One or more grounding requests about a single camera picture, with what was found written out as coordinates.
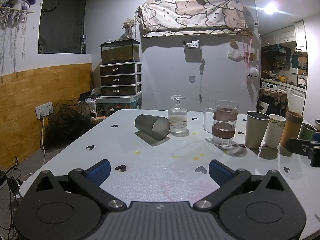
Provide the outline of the green metal cup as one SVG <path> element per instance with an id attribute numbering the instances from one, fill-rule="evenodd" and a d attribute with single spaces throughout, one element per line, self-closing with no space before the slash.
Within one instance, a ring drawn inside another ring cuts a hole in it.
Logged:
<path id="1" fill-rule="evenodd" d="M 315 129 L 310 124 L 302 123 L 298 139 L 311 141 L 313 139 L 313 135 L 316 132 L 317 132 L 317 129 Z"/>

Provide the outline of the white paper cup floral rim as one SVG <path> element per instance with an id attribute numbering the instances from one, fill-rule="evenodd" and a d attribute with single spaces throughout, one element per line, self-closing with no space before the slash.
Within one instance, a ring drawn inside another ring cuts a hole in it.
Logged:
<path id="1" fill-rule="evenodd" d="M 264 136 L 264 143 L 267 147 L 278 147 L 285 127 L 286 119 L 276 114 L 269 115 L 270 120 Z"/>

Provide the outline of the grey metal cup lying sideways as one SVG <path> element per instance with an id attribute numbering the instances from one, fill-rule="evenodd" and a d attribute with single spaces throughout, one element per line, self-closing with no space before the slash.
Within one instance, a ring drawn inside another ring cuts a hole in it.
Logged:
<path id="1" fill-rule="evenodd" d="M 169 120 L 162 116 L 141 114 L 135 119 L 135 127 L 157 141 L 165 139 L 170 132 Z"/>

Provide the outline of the teal painted side table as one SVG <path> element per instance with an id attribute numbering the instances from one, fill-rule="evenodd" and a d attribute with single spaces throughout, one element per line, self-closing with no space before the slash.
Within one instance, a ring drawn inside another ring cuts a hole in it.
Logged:
<path id="1" fill-rule="evenodd" d="M 97 116 L 110 116 L 121 109 L 141 109 L 142 94 L 136 96 L 101 96 L 95 101 Z"/>

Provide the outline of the white washing machine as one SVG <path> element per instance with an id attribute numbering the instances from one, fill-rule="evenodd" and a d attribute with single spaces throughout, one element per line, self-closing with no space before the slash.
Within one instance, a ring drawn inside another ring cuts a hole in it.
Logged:
<path id="1" fill-rule="evenodd" d="M 269 82 L 265 82 L 263 81 L 261 83 L 261 88 L 264 88 L 264 89 L 271 89 L 271 90 L 277 90 L 277 91 L 282 91 L 282 92 L 288 92 L 289 89 L 287 87 L 284 87 L 284 86 L 279 86 L 279 85 L 276 85 L 274 83 L 269 83 Z"/>

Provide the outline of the upside-down clear glass goblet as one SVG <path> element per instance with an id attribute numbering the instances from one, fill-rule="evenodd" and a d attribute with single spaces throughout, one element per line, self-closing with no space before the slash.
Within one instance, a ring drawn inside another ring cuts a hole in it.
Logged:
<path id="1" fill-rule="evenodd" d="M 181 107 L 181 101 L 186 99 L 183 95 L 172 95 L 175 106 L 168 109 L 168 120 L 171 134 L 181 134 L 187 132 L 188 111 Z"/>

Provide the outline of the white drawer cabinet dark drawers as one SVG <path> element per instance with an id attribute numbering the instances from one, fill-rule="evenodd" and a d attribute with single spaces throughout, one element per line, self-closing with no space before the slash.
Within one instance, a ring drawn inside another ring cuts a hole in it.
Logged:
<path id="1" fill-rule="evenodd" d="M 100 83 L 102 96 L 137 96 L 142 93 L 142 64 L 101 64 Z"/>

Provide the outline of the white hanging bag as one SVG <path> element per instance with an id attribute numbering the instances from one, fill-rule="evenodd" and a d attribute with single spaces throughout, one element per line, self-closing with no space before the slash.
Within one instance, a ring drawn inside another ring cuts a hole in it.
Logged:
<path id="1" fill-rule="evenodd" d="M 237 44 L 229 45 L 227 58 L 235 62 L 240 62 L 243 60 L 241 51 L 239 50 L 239 46 Z"/>

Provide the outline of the dark covered window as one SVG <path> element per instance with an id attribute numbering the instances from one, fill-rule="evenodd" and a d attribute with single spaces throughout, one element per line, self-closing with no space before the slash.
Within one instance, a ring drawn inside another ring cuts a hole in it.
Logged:
<path id="1" fill-rule="evenodd" d="M 43 0 L 39 54 L 81 54 L 86 0 Z"/>

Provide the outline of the dried flower vase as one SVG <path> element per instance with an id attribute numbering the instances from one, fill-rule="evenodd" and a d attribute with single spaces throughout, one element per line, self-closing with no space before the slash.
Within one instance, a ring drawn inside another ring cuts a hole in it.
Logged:
<path id="1" fill-rule="evenodd" d="M 127 18 L 123 23 L 123 29 L 125 31 L 125 37 L 127 40 L 136 38 L 137 37 L 136 19 Z"/>

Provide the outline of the cartoon patterned cloth cover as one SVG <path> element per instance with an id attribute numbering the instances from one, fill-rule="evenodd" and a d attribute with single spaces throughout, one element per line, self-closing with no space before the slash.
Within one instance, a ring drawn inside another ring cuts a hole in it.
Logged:
<path id="1" fill-rule="evenodd" d="M 136 19 L 144 38 L 250 32 L 244 7 L 233 0 L 147 0 Z"/>

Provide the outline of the purple plush toy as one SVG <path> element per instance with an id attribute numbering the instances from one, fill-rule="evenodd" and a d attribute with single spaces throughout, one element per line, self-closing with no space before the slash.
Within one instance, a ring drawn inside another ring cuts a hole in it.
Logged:
<path id="1" fill-rule="evenodd" d="M 34 5 L 36 0 L 8 0 L 6 7 L 17 10 L 28 10 L 30 5 Z"/>

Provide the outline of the white wall power socket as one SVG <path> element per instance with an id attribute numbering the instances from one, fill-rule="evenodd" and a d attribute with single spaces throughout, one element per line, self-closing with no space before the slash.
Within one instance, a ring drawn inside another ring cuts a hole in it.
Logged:
<path id="1" fill-rule="evenodd" d="M 40 120 L 45 116 L 53 114 L 53 103 L 48 102 L 35 107 L 35 113 L 36 113 L 37 120 Z"/>

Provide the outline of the small wall switch plate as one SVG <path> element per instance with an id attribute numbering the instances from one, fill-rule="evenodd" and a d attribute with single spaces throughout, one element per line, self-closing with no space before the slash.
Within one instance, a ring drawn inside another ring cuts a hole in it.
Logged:
<path id="1" fill-rule="evenodd" d="M 196 82 L 196 78 L 194 76 L 189 77 L 189 82 L 194 83 Z"/>

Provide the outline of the macrame wall hanging shelf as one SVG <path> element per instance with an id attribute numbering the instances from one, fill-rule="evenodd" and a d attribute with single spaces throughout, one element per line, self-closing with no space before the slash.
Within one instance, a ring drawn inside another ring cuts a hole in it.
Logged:
<path id="1" fill-rule="evenodd" d="M 21 58 L 25 59 L 25 37 L 27 20 L 33 12 L 6 7 L 8 0 L 1 0 L 1 75 L 5 74 L 5 64 L 10 62 L 16 72 L 17 47 L 21 41 Z"/>

